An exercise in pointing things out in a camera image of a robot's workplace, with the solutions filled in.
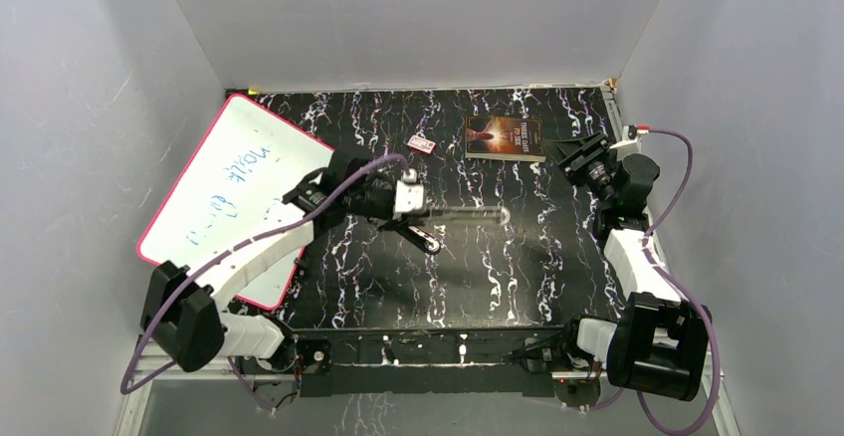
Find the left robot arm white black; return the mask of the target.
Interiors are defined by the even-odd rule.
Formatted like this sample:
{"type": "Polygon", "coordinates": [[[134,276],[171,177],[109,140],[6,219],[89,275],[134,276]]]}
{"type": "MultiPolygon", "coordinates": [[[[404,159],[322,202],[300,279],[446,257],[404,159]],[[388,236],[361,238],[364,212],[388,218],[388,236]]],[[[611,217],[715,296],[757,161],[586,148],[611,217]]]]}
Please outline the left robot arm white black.
{"type": "Polygon", "coordinates": [[[335,151],[326,165],[297,174],[281,189],[252,226],[198,257],[170,258],[154,268],[129,372],[151,342],[169,356],[166,368],[186,372],[218,356],[258,358],[273,372],[292,368],[298,348],[291,329],[267,317],[232,314],[228,307],[254,281],[349,216],[381,221],[426,252],[438,247],[418,228],[429,215],[425,187],[401,154],[355,158],[335,151]]]}

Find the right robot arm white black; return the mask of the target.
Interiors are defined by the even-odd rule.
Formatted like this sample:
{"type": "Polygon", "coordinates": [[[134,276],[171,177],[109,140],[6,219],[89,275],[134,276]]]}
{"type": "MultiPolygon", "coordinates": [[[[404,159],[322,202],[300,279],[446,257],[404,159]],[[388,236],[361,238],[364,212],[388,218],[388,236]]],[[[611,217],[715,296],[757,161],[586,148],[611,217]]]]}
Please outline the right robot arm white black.
{"type": "Polygon", "coordinates": [[[626,301],[617,322],[573,319],[560,355],[574,370],[600,363],[615,386],[691,401],[709,336],[703,314],[666,280],[655,254],[646,206],[661,169],[641,152],[640,134],[634,129],[619,142],[595,133],[542,144],[566,180],[597,199],[592,235],[626,301]]]}

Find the black stapler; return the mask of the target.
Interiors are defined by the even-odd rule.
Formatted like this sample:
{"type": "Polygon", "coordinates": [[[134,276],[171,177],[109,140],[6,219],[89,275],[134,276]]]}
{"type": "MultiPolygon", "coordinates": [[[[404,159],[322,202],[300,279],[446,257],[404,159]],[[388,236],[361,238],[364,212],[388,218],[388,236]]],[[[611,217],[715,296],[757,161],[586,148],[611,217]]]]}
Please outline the black stapler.
{"type": "Polygon", "coordinates": [[[510,222],[511,216],[511,211],[506,207],[428,207],[402,214],[397,219],[385,223],[382,229],[395,232],[427,255],[437,255],[442,244],[424,230],[425,226],[505,226],[510,222]]]}

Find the small red staple box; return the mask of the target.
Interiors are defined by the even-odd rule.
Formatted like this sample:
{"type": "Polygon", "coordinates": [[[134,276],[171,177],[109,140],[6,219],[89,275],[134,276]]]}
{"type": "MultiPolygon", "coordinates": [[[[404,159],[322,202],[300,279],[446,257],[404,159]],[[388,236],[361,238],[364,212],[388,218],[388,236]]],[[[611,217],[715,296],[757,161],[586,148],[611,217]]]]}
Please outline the small red staple box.
{"type": "Polygon", "coordinates": [[[436,143],[419,135],[413,135],[408,139],[407,146],[414,151],[430,155],[433,153],[436,143]]]}

